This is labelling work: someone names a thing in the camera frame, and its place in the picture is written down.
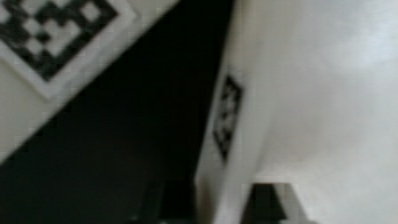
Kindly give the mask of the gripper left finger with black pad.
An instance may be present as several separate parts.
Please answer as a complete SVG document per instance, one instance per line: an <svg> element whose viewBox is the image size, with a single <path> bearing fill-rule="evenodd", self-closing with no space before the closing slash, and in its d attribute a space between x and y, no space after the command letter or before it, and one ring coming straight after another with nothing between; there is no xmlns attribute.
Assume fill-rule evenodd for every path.
<svg viewBox="0 0 398 224"><path fill-rule="evenodd" d="M196 224L193 184L188 181L148 183L131 224Z"/></svg>

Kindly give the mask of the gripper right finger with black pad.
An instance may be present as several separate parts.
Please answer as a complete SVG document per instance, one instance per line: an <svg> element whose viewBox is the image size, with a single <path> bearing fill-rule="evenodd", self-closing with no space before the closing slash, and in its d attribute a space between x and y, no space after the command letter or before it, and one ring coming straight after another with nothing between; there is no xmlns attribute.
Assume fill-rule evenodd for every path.
<svg viewBox="0 0 398 224"><path fill-rule="evenodd" d="M287 183L255 183L239 224L310 224Z"/></svg>

